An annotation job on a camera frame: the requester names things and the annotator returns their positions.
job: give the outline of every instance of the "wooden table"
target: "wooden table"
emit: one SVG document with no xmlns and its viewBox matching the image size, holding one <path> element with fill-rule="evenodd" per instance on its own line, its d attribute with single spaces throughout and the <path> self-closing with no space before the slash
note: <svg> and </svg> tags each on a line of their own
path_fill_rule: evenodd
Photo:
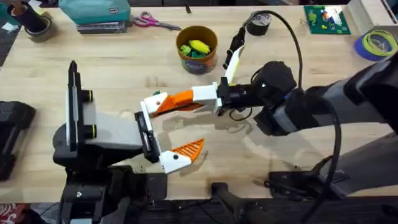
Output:
<svg viewBox="0 0 398 224">
<path fill-rule="evenodd" d="M 349 12 L 345 13 L 353 35 L 312 35 L 300 23 L 305 19 L 302 6 L 193 7 L 192 14 L 184 7 L 134 8 L 135 15 L 149 10 L 161 21 L 181 27 L 203 25 L 217 34 L 217 66 L 209 74 L 196 76 L 181 65 L 175 46 L 178 32 L 133 27 L 127 34 L 80 35 L 61 10 L 48 9 L 59 35 L 36 44 L 21 31 L 0 72 L 0 99 L 22 101 L 37 109 L 12 178 L 0 184 L 0 202 L 60 199 L 66 175 L 63 167 L 52 161 L 52 137 L 65 120 L 64 92 L 71 60 L 78 64 L 83 87 L 94 91 L 98 110 L 132 119 L 139 102 L 156 90 L 172 94 L 192 85 L 219 82 L 231 38 L 250 13 L 260 9 L 280 13 L 296 33 L 303 55 L 305 88 L 352 76 L 371 64 L 352 48 L 358 33 Z M 234 83 L 249 82 L 250 76 L 271 60 L 284 61 L 297 78 L 294 43 L 276 17 L 264 37 L 246 35 Z M 294 165 L 310 169 L 331 154 L 333 146 L 331 127 L 277 138 L 262 134 L 252 119 L 235 122 L 228 116 L 189 112 L 161 116 L 153 120 L 153 125 L 163 149 L 205 138 L 202 154 L 194 164 L 169 175 L 169 199 L 207 198 L 215 181 L 229 183 L 232 193 L 241 197 L 270 197 L 267 189 L 256 184 L 265 180 L 269 171 Z M 389 131 L 381 124 L 344 125 L 342 153 Z M 142 156 L 122 163 L 139 172 L 160 171 L 158 164 L 150 164 Z M 355 195 L 398 195 L 398 188 L 364 190 Z"/>
</svg>

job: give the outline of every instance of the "orange cup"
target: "orange cup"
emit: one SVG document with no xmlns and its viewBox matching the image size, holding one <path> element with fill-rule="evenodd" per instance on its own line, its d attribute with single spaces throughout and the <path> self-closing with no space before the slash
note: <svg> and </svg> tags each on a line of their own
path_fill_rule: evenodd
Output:
<svg viewBox="0 0 398 224">
<path fill-rule="evenodd" d="M 189 40 L 200 40 L 210 47 L 210 53 L 203 58 L 191 58 L 180 51 L 182 45 L 188 45 Z M 178 34 L 177 52 L 181 57 L 183 67 L 190 73 L 201 75 L 211 71 L 216 65 L 215 55 L 217 50 L 217 36 L 209 28 L 204 26 L 187 27 Z"/>
</svg>

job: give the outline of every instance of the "pink scissors handle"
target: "pink scissors handle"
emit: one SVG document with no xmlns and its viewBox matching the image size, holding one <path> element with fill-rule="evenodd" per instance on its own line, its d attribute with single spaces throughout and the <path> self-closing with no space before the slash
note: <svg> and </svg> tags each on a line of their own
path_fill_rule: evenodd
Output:
<svg viewBox="0 0 398 224">
<path fill-rule="evenodd" d="M 147 11 L 144 11 L 141 13 L 141 19 L 145 19 L 145 20 L 151 21 L 151 22 L 158 22 L 158 20 L 153 18 L 152 15 Z"/>
<path fill-rule="evenodd" d="M 143 19 L 141 17 L 136 17 L 134 18 L 134 24 L 139 27 L 150 27 L 150 26 L 156 26 L 156 22 L 148 21 L 146 19 Z"/>
</svg>

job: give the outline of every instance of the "teal box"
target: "teal box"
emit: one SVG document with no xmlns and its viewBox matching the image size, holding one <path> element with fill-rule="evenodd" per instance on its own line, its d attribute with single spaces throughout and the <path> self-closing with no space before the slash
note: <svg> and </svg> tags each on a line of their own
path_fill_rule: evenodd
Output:
<svg viewBox="0 0 398 224">
<path fill-rule="evenodd" d="M 127 0 L 60 0 L 61 10 L 76 24 L 128 21 Z"/>
<path fill-rule="evenodd" d="M 7 13 L 7 8 L 8 7 L 5 4 L 0 2 L 0 18 L 5 19 L 12 25 L 19 25 L 19 23 Z"/>
</svg>

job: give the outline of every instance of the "scissors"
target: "scissors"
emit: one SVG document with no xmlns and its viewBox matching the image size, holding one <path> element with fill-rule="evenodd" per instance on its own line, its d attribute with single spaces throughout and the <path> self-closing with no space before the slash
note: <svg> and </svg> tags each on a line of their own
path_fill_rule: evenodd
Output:
<svg viewBox="0 0 398 224">
<path fill-rule="evenodd" d="M 169 30 L 181 30 L 181 27 L 179 26 L 159 22 L 158 20 L 153 18 L 152 15 L 147 11 L 142 12 L 139 17 L 135 17 L 134 24 L 139 27 L 159 26 Z"/>
</svg>

